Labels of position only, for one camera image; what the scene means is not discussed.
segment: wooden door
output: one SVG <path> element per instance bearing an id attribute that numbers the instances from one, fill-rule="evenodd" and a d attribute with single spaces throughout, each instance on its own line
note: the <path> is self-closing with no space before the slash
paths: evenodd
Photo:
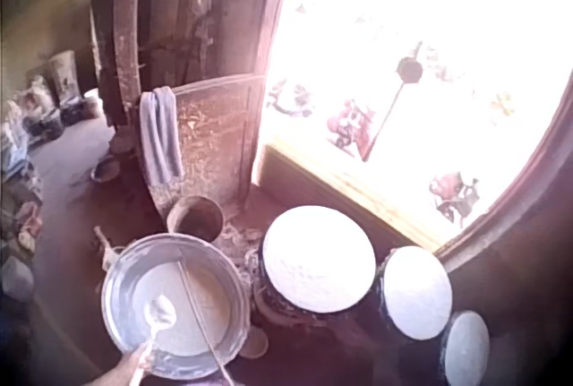
<path id="1" fill-rule="evenodd" d="M 251 185 L 269 50 L 281 2 L 264 0 L 261 10 L 255 14 L 258 29 L 251 30 L 253 37 L 248 41 L 237 39 L 242 45 L 250 44 L 249 47 L 243 46 L 241 55 L 244 62 L 238 61 L 236 50 L 229 54 L 234 59 L 235 69 L 244 68 L 248 70 L 246 73 L 172 86 L 177 99 L 179 143 L 185 176 L 170 184 L 149 186 L 151 198 L 161 216 L 167 215 L 177 199 L 189 194 L 201 194 L 219 202 L 227 217 L 243 206 Z M 113 6 L 116 82 L 129 125 L 134 129 L 135 149 L 141 159 L 137 118 L 141 96 L 138 0 L 114 0 Z M 177 29 L 185 31 L 181 25 Z M 218 46 L 225 47 L 231 41 L 228 37 L 227 32 L 227 39 L 220 39 Z M 172 46 L 177 47 L 177 42 L 172 42 Z M 166 68 L 166 72 L 168 77 L 164 80 L 169 83 L 172 65 Z"/>

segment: white flatbread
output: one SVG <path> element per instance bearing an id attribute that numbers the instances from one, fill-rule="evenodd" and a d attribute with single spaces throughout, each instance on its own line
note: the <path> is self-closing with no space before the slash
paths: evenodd
<path id="1" fill-rule="evenodd" d="M 490 357 L 490 333 L 478 313 L 463 312 L 446 340 L 444 371 L 451 386 L 478 386 Z"/>
<path id="2" fill-rule="evenodd" d="M 360 301 L 376 271 L 368 236 L 349 217 L 319 206 L 280 215 L 263 243 L 265 270 L 289 302 L 315 313 L 334 313 Z"/>
<path id="3" fill-rule="evenodd" d="M 410 339 L 438 336 L 451 315 L 448 273 L 421 247 L 401 247 L 389 258 L 383 276 L 390 319 Z"/>

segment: metal bowl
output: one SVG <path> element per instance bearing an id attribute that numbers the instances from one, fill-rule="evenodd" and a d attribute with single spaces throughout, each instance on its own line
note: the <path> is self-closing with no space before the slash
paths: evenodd
<path id="1" fill-rule="evenodd" d="M 179 249 L 190 266 L 210 271 L 227 293 L 231 316 L 223 339 L 215 345 L 221 362 L 232 361 L 246 340 L 250 323 L 249 300 L 235 265 L 217 248 L 199 238 L 183 234 L 147 236 L 130 245 L 106 275 L 101 309 L 107 332 L 115 345 L 127 352 L 149 337 L 138 328 L 133 312 L 133 292 L 138 281 L 159 264 L 177 262 Z M 195 380 L 217 371 L 209 351 L 197 356 L 177 356 L 157 350 L 151 373 L 171 380 Z"/>

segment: blue towel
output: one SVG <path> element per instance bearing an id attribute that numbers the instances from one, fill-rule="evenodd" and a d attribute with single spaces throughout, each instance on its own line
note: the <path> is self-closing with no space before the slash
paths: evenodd
<path id="1" fill-rule="evenodd" d="M 184 175 L 177 130 L 177 104 L 171 88 L 141 94 L 140 131 L 147 183 L 157 186 Z"/>

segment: dirt floor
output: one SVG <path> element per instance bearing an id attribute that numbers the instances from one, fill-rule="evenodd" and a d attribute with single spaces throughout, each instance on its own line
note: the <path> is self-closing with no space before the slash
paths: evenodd
<path id="1" fill-rule="evenodd" d="M 37 294 L 31 310 L 30 372 L 36 384 L 83 384 L 119 360 L 96 291 L 104 273 L 91 245 L 93 227 L 101 226 L 115 245 L 161 231 L 142 188 L 127 188 L 121 180 L 108 187 L 91 182 L 90 171 L 107 152 L 112 136 L 103 120 L 81 122 L 31 153 L 44 185 L 44 228 L 34 258 Z M 248 227 L 267 227 L 282 210 L 255 188 L 238 220 Z M 238 382 L 371 384 L 372 370 L 364 359 L 350 356 L 328 334 L 317 337 L 265 321 L 259 324 L 269 334 L 269 352 L 258 360 L 238 357 L 232 362 L 229 368 Z M 152 377 L 145 383 L 170 384 Z"/>

